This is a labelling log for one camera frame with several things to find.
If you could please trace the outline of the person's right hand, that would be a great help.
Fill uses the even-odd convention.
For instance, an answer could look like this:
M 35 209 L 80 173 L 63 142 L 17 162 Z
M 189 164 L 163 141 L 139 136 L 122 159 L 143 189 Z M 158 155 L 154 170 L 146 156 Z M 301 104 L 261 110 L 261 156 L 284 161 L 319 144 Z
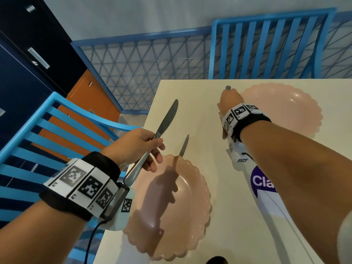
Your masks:
M 223 90 L 220 101 L 217 104 L 219 115 L 224 117 L 231 108 L 239 105 L 240 103 L 244 103 L 244 99 L 235 88 Z

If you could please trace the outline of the person's left hand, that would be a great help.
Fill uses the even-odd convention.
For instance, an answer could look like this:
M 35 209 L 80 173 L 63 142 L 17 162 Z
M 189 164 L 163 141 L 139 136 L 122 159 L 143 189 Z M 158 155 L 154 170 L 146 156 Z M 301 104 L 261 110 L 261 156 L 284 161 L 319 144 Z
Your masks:
M 114 143 L 105 147 L 100 153 L 111 159 L 122 170 L 127 165 L 137 162 L 147 152 L 144 142 L 153 139 L 155 134 L 144 128 L 136 128 L 127 132 Z M 152 150 L 143 165 L 143 169 L 155 173 L 157 165 L 163 162 L 160 149 Z

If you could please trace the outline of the silver table knife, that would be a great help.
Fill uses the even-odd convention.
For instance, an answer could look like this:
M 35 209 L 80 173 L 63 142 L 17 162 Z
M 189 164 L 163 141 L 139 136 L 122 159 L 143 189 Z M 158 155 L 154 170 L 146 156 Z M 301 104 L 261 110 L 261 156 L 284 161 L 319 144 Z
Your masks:
M 164 119 L 162 120 L 159 128 L 156 131 L 154 139 L 158 139 L 162 136 L 162 134 L 168 129 L 169 125 L 172 123 L 176 113 L 178 110 L 178 99 L 176 99 L 172 106 L 170 107 L 169 111 L 165 115 Z M 129 172 L 126 173 L 126 176 L 123 180 L 124 185 L 131 187 L 137 180 L 139 173 L 142 170 L 142 167 L 147 160 L 148 156 L 150 155 L 151 151 L 147 151 L 141 159 L 139 159 L 136 164 L 130 169 Z

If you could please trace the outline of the person's left forearm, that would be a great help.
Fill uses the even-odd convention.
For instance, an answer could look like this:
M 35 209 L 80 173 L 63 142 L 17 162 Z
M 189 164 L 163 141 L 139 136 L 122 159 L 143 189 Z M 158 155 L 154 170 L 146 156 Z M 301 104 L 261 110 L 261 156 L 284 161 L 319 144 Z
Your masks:
M 92 214 L 40 200 L 0 229 L 0 264 L 63 264 Z

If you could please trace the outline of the person's right forearm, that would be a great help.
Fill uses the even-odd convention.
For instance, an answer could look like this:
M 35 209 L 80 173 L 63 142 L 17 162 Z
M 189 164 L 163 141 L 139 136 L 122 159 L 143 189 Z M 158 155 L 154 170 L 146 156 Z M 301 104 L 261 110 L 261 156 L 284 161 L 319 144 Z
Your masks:
M 240 138 L 316 254 L 340 264 L 337 236 L 352 212 L 352 160 L 268 121 L 245 127 Z

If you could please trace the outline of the pink scalloped plate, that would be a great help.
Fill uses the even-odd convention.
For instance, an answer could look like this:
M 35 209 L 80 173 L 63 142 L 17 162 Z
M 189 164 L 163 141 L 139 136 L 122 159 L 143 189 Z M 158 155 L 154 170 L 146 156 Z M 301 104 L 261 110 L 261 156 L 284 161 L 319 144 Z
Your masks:
M 322 108 L 310 94 L 293 85 L 295 80 L 257 80 L 241 96 L 271 121 L 314 139 L 322 124 Z
M 151 260 L 172 260 L 204 238 L 212 204 L 205 177 L 181 156 L 164 155 L 157 172 L 142 170 L 123 233 Z

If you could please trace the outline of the orange cabinet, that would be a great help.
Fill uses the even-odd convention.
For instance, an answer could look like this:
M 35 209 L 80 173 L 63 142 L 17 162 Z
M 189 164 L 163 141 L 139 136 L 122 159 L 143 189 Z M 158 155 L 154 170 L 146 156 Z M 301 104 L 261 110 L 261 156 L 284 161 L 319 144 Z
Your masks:
M 117 107 L 113 104 L 110 98 L 107 96 L 103 88 L 99 85 L 97 80 L 94 78 L 92 73 L 89 70 L 86 70 L 81 78 L 77 81 L 75 86 L 68 93 L 66 98 L 77 106 L 81 107 L 86 111 L 93 112 L 95 115 L 98 115 L 104 119 L 117 122 L 121 113 Z M 99 127 L 93 124 L 90 120 L 72 112 L 66 107 L 60 105 L 58 110 L 63 112 L 66 115 L 69 115 L 71 118 L 76 120 L 78 123 L 84 125 L 94 133 L 100 135 L 106 140 L 110 140 L 110 137 L 103 132 Z M 64 129 L 65 131 L 73 134 L 74 136 L 81 138 L 83 141 L 88 142 L 89 144 L 96 146 L 99 149 L 103 149 L 105 146 L 98 141 L 95 141 L 92 137 L 85 135 L 84 133 L 78 131 L 72 126 L 64 123 L 60 119 L 52 116 L 49 119 L 49 122 L 57 125 L 58 127 Z M 47 138 L 53 142 L 58 143 L 63 147 L 67 147 L 83 156 L 87 155 L 90 150 L 86 150 L 81 146 L 75 145 L 73 142 L 68 141 L 65 138 L 62 138 L 46 129 L 42 129 L 39 132 L 39 135 Z

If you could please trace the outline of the blue mesh fence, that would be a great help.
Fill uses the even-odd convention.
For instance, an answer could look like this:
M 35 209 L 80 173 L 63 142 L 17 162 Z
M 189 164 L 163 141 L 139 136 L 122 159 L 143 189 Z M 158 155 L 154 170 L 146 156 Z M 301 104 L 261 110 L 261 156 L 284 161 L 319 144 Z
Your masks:
M 124 114 L 147 114 L 160 80 L 208 79 L 212 25 L 76 40 L 73 49 Z M 322 57 L 322 78 L 352 78 L 352 11 L 337 12 Z

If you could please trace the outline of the black marker wristband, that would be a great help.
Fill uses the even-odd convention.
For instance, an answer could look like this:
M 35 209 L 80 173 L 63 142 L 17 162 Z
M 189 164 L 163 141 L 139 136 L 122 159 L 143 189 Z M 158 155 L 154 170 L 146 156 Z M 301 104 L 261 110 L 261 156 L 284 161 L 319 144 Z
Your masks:
M 234 142 L 241 142 L 240 134 L 242 130 L 257 121 L 271 122 L 270 118 L 258 107 L 247 103 L 240 103 L 229 109 L 221 119 L 222 128 Z
M 49 178 L 39 197 L 50 207 L 86 222 L 92 217 L 110 222 L 130 191 L 117 182 L 120 173 L 110 158 L 91 152 L 82 159 L 71 159 Z

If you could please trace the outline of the blue slatted chair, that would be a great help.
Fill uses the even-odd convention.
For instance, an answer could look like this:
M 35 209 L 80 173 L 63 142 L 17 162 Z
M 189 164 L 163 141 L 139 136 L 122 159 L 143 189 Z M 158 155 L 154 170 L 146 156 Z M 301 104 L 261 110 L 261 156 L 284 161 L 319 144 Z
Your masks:
M 138 128 L 94 115 L 53 92 L 0 151 L 0 229 L 39 200 L 43 184 L 72 158 Z
M 337 8 L 212 22 L 208 79 L 320 79 Z

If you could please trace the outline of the white sheet with purple logo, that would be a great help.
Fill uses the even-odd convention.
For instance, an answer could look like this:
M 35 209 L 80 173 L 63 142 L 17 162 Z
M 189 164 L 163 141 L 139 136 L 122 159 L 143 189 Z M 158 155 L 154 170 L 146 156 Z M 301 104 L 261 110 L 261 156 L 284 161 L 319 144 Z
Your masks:
M 252 159 L 244 165 L 244 176 L 265 220 L 281 264 L 323 264 L 289 215 L 270 179 Z

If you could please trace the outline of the dark blue cabinet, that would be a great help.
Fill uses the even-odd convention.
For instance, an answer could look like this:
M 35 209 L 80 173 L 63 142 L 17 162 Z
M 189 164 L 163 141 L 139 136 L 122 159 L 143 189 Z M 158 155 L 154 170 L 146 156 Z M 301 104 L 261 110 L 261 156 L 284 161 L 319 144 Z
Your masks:
M 0 0 L 0 150 L 52 92 L 67 97 L 86 71 L 71 41 L 44 0 Z

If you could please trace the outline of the white sleeve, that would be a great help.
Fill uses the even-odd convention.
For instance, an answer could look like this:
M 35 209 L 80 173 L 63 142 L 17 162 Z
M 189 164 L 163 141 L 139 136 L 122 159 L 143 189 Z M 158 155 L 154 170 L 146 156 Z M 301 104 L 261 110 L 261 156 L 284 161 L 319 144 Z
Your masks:
M 340 264 L 352 264 L 352 212 L 345 217 L 340 226 L 337 253 Z

